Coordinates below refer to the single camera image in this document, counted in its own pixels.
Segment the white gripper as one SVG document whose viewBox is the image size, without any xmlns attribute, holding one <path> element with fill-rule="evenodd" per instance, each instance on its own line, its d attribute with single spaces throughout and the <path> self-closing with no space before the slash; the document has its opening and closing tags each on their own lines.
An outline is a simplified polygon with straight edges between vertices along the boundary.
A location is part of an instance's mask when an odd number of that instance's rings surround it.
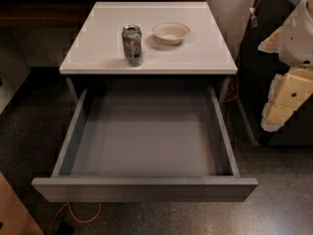
<svg viewBox="0 0 313 235">
<path fill-rule="evenodd" d="M 301 0 L 258 50 L 280 52 L 280 61 L 292 67 L 285 75 L 275 75 L 262 111 L 261 127 L 276 132 L 313 94 L 313 0 Z"/>
</svg>

